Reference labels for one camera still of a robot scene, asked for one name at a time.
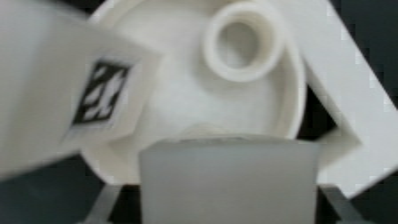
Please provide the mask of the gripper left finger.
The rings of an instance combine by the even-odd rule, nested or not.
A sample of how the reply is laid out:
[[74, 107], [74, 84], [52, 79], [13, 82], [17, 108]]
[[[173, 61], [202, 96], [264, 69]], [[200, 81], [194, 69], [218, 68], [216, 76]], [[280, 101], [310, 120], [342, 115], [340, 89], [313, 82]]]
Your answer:
[[143, 224], [141, 187], [106, 185], [79, 224]]

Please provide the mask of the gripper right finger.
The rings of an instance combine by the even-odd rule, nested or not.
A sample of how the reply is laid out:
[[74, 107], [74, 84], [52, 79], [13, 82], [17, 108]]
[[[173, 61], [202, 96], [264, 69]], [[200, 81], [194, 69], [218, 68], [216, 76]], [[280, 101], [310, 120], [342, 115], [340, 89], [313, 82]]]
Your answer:
[[319, 186], [317, 224], [374, 224], [358, 211], [340, 187], [333, 184]]

